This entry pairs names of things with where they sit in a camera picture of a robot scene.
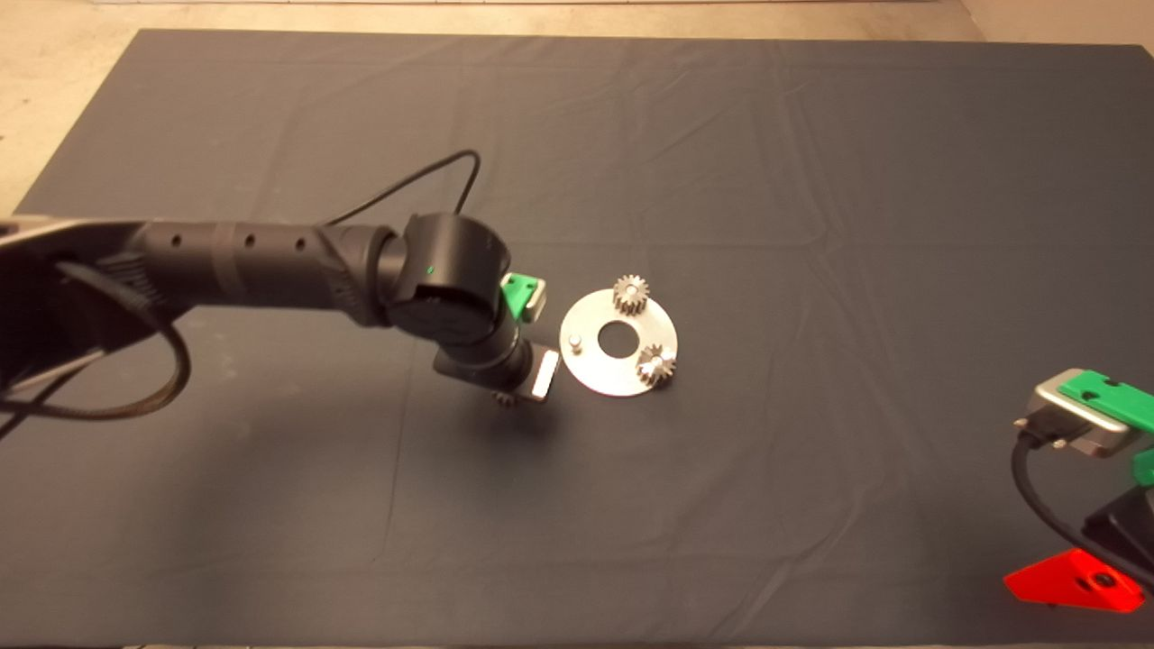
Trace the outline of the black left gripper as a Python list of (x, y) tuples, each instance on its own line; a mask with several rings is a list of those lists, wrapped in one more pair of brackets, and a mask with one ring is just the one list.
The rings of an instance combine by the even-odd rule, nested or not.
[(501, 404), (515, 404), (546, 402), (561, 365), (556, 349), (535, 343), (522, 329), (515, 329), (511, 342), (490, 361), (459, 361), (448, 349), (440, 348), (433, 370), (489, 390)]

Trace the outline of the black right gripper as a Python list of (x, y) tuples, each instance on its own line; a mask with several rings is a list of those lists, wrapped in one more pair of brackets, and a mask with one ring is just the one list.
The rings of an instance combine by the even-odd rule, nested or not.
[(1136, 486), (1085, 519), (1095, 555), (1071, 549), (1004, 576), (1018, 600), (1129, 616), (1153, 585), (1153, 488)]

